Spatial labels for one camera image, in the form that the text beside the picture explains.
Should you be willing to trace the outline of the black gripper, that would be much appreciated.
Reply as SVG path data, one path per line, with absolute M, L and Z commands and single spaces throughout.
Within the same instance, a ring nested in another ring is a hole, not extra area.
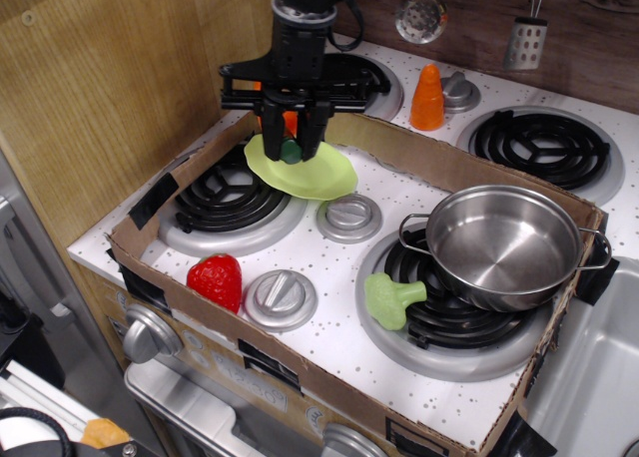
M 222 107 L 262 113 L 264 151 L 272 161 L 281 159 L 284 110 L 300 111 L 297 141 L 306 162 L 317 154 L 332 111 L 365 108 L 372 72 L 355 56 L 328 54 L 331 38 L 332 26 L 275 25 L 266 55 L 220 68 Z

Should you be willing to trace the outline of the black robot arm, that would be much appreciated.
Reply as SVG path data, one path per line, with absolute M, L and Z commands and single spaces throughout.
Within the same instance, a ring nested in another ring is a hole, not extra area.
M 270 51 L 219 70 L 223 107 L 260 118 L 264 153 L 272 161 L 312 159 L 334 114 L 365 109 L 371 75 L 346 56 L 360 41 L 339 46 L 335 54 L 325 50 L 334 41 L 340 2 L 363 20 L 354 0 L 272 0 Z

